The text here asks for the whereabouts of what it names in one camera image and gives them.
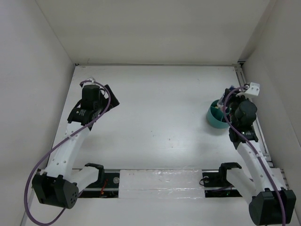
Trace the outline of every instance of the screw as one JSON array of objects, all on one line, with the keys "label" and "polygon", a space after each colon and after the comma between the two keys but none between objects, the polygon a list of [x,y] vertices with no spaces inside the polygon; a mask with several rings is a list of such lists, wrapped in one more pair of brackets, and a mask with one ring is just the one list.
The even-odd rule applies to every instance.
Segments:
[{"label": "screw", "polygon": [[204,176],[203,177],[203,181],[204,181],[204,183],[209,183],[209,177],[208,176]]},{"label": "screw", "polygon": [[115,177],[115,178],[113,179],[113,183],[115,183],[115,184],[118,184],[119,181],[120,181],[120,179],[119,179],[118,177]]}]

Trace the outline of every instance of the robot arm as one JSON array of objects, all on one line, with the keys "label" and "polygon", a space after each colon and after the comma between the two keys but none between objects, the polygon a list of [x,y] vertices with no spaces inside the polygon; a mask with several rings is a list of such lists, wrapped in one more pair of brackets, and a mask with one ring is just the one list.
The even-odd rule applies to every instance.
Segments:
[{"label": "robot arm", "polygon": [[[68,117],[65,136],[69,139],[58,149],[42,175],[35,175],[32,180],[33,189],[40,203],[71,209],[79,193],[90,184],[104,183],[102,165],[88,163],[85,167],[71,174],[72,167],[80,147],[92,129],[92,121],[105,111],[109,99],[102,94],[102,89],[93,84],[82,88],[82,99],[75,105]],[[119,105],[110,87],[104,86],[110,93],[110,109]],[[90,126],[76,132],[88,123]]]},{"label": "robot arm", "polygon": [[[242,156],[252,180],[249,179],[238,163],[223,163],[219,168],[220,180],[232,184],[243,196],[249,205],[249,213],[256,225],[273,225],[282,223],[282,212],[275,188],[279,191],[285,209],[286,223],[291,221],[296,196],[292,190],[285,190],[285,186],[274,177],[266,162],[258,138],[253,129],[256,120],[257,107],[249,99],[259,94],[259,84],[250,83],[241,92],[234,92],[227,102],[230,108],[230,119],[233,128],[229,129],[230,140],[238,153]],[[226,89],[220,103],[223,104],[225,97],[230,93]],[[253,150],[245,139],[237,134],[241,133],[250,144],[257,150]]]}]

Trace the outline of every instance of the white wall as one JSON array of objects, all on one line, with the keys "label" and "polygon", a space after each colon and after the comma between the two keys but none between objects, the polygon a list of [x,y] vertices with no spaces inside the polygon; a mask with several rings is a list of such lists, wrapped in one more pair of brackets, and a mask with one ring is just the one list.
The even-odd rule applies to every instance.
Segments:
[{"label": "white wall", "polygon": [[270,0],[37,2],[75,63],[230,65]]},{"label": "white wall", "polygon": [[244,64],[248,81],[261,84],[254,99],[258,118],[277,167],[297,195],[301,217],[301,1],[278,0],[260,42]]},{"label": "white wall", "polygon": [[27,176],[52,145],[74,67],[34,0],[2,0],[0,30],[0,225],[19,226]]}]

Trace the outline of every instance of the white bracket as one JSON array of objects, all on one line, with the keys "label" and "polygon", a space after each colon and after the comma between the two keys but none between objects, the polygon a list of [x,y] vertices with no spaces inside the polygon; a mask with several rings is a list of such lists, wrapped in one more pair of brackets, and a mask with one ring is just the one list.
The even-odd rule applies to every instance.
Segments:
[{"label": "white bracket", "polygon": [[[79,122],[68,123],[65,136],[70,137],[73,132],[81,127],[82,125]],[[65,180],[70,180],[74,161],[89,132],[89,128],[83,129],[57,149],[55,156],[49,160],[50,164],[45,168],[47,176],[56,178],[58,175],[63,175]]]},{"label": "white bracket", "polygon": [[265,157],[262,154],[262,151],[260,149],[259,143],[255,141],[250,141],[252,145],[256,148],[258,151],[258,155],[256,155],[249,144],[247,143],[240,143],[238,145],[237,151],[243,158],[243,160],[246,163],[246,166],[248,167],[251,177],[255,184],[256,194],[260,192],[264,192],[265,188],[270,189],[271,191],[274,191],[274,188],[272,184],[269,181],[269,178],[267,177],[265,171],[263,170],[261,164],[259,163],[258,159],[261,159],[265,168],[267,169],[268,173],[273,178],[273,181],[277,187],[277,189],[280,191],[282,187],[285,187],[283,184],[279,182],[279,180],[274,176],[273,172],[271,171],[267,161],[265,160]]},{"label": "white bracket", "polygon": [[240,92],[237,94],[237,96],[245,96],[246,98],[253,98],[257,97],[260,92],[260,84],[251,82],[248,85],[248,88],[244,90],[243,92]]}]

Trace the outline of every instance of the white enclosure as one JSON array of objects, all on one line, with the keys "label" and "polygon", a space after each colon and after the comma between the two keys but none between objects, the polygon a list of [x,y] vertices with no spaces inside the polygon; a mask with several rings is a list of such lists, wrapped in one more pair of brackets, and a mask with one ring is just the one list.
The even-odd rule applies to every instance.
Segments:
[{"label": "white enclosure", "polygon": [[74,63],[235,64],[269,0],[37,0]]},{"label": "white enclosure", "polygon": [[[232,65],[238,60],[246,61],[246,80],[261,84],[253,101],[262,131],[255,129],[274,165],[284,170],[300,217],[300,9],[299,0],[2,0],[0,225],[20,226],[27,176],[61,140],[80,99],[78,83],[90,76],[108,83],[120,106],[92,129],[75,168],[88,161],[127,170],[196,172],[226,161],[244,167],[227,132],[204,118],[226,87],[244,82],[242,69],[237,68],[238,82]],[[71,79],[74,64],[80,65]],[[120,214],[107,224],[125,219],[142,225],[134,221],[139,211],[149,225],[219,225],[215,211],[223,226],[252,225],[242,199],[204,199],[202,188],[194,186],[199,199],[167,201],[163,192],[151,202],[124,186],[123,198],[104,201],[105,212],[98,214],[100,199],[80,200],[56,225],[84,225],[88,219],[96,224],[114,210]],[[31,203],[44,222],[58,212],[35,198]],[[24,217],[25,225],[33,224]],[[299,225],[296,215],[290,225]]]}]

